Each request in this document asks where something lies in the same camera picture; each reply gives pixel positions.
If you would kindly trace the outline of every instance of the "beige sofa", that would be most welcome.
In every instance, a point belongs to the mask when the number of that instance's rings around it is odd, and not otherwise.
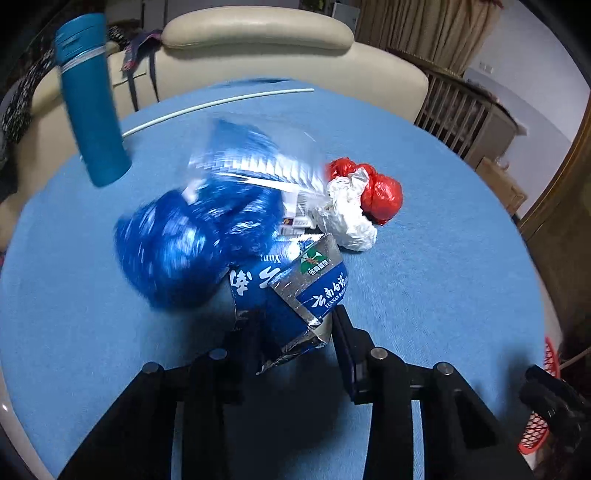
[[[356,43],[347,26],[311,12],[274,7],[221,7],[172,20],[156,53],[160,99],[246,77],[290,77],[382,107],[410,122],[427,93],[427,78],[412,64]],[[109,56],[120,118],[133,113],[120,68]],[[147,61],[136,71],[139,107],[156,101]],[[17,148],[19,190],[0,205],[0,248],[6,247],[22,207],[74,153],[59,74],[50,72],[33,97],[33,123]]]

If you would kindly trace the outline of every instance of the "blue tablecloth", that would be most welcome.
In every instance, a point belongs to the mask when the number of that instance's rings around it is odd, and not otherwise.
[[[234,82],[171,98],[124,130],[199,103],[301,82]],[[26,205],[0,278],[0,359],[15,412],[49,471],[80,442],[147,361],[189,363],[232,325],[227,282],[199,312],[150,309],[115,257],[113,227],[181,186],[196,119],[263,113],[310,129],[327,159],[349,156],[398,179],[404,205],[363,254],[344,254],[353,323],[405,361],[453,363],[519,435],[517,386],[543,360],[543,311],[527,250],[495,196],[457,156],[407,121],[322,89],[194,112],[126,140],[133,166],[97,189],[78,157]],[[370,406],[343,391],[333,348],[253,380],[226,409],[236,479],[359,479]],[[415,478],[422,478],[419,410]]]

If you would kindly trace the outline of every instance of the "wooden door frame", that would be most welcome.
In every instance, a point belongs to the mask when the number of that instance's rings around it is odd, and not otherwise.
[[[542,195],[535,201],[525,216],[517,222],[524,241],[541,227],[577,181],[591,171],[591,96],[583,115],[579,131],[562,165],[550,180]]]

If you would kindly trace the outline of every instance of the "wall outlet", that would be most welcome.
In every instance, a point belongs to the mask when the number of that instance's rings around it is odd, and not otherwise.
[[[484,63],[483,61],[478,64],[478,68],[489,74],[491,74],[493,71],[492,66],[487,63]]]

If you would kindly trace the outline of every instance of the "blue cylindrical tumbler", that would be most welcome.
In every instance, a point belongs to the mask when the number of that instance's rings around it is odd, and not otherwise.
[[[61,93],[86,170],[97,187],[113,183],[131,166],[113,105],[105,43],[103,14],[82,15],[56,32]]]

